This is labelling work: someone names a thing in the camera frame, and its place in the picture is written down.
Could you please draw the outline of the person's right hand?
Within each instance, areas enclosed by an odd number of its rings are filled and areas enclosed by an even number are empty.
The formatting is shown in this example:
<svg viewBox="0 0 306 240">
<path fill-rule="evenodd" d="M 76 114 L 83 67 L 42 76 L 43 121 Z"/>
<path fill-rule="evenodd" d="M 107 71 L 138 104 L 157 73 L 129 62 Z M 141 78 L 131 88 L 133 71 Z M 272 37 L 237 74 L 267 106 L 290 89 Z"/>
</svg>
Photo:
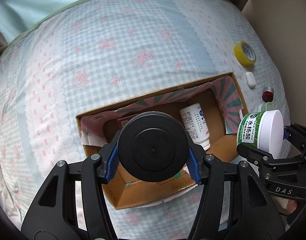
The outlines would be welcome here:
<svg viewBox="0 0 306 240">
<path fill-rule="evenodd" d="M 288 200 L 288 203 L 285 209 L 288 211 L 288 213 L 293 213 L 297 209 L 297 201 Z"/>
</svg>

